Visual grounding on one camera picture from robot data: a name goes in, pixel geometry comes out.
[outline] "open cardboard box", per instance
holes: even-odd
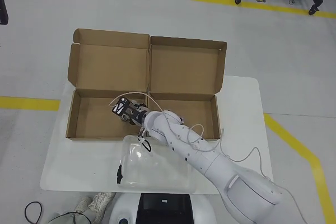
[[[215,94],[223,82],[225,42],[84,29],[74,32],[73,42],[68,80],[76,90],[67,138],[114,140],[136,135],[139,127],[123,122],[109,107],[115,97],[133,91],[149,92],[189,127],[202,124],[204,138],[219,138]],[[144,95],[127,97],[158,109]]]

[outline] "white robotic arm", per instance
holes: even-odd
[[[182,125],[181,118],[173,112],[149,111],[141,106],[135,110],[129,100],[124,103],[127,99],[122,99],[119,100],[122,105],[118,103],[113,112],[121,116],[125,111],[125,117],[141,125],[151,137],[168,145],[203,174],[218,189],[226,209],[240,224],[265,219],[281,200],[281,192],[270,180],[214,150],[200,135]]]

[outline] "sneaker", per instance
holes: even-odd
[[[92,199],[89,197],[84,197],[81,199],[79,204],[76,206],[76,208],[73,210],[74,212],[83,213],[88,209],[88,205],[91,204]]]
[[[103,216],[105,215],[106,207],[115,195],[116,193],[112,192],[99,192],[94,197],[94,201],[88,206],[88,208],[96,214],[96,218],[92,224],[101,223]]]

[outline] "gray floor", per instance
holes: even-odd
[[[79,27],[226,41],[225,74],[259,81],[264,112],[321,160],[336,214],[336,20],[189,0],[6,2],[10,23],[0,27],[0,96],[59,99]],[[308,8],[310,1],[299,4],[294,7]],[[336,1],[321,9],[336,13]],[[45,219],[94,194],[39,187],[55,115],[0,109],[0,223],[26,223],[24,208],[33,200],[43,203]],[[309,223],[324,223],[310,165],[267,132],[274,179],[293,192]],[[216,197],[218,223],[235,223],[218,196],[209,197]],[[266,223],[302,220],[286,198]]]

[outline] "yellow floor line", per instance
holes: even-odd
[[[279,123],[277,123],[270,115],[264,114],[265,124],[280,138],[282,138],[289,146],[291,146],[300,156],[306,159],[312,169],[315,185],[318,190],[320,203],[326,224],[336,224],[336,216],[334,207],[330,199],[329,189],[326,185],[325,176],[321,162],[306,146],[299,142]]]
[[[0,96],[0,108],[57,111],[59,106],[59,100]]]
[[[240,4],[235,4],[234,0],[193,0],[195,2],[205,2],[205,3],[215,3],[215,4],[225,4],[228,6],[236,6],[236,7],[243,7],[243,8],[254,8],[258,10],[267,10],[267,11],[274,11],[274,12],[284,12],[284,13],[291,13],[291,14],[298,14],[298,15],[306,15],[308,16],[308,10],[304,10],[301,8],[293,8],[293,7],[285,7],[285,6],[272,6],[270,4],[264,3],[253,3],[253,2],[244,2],[241,1]],[[325,18],[336,18],[336,13],[331,12],[316,12],[313,16],[317,17],[325,17]]]

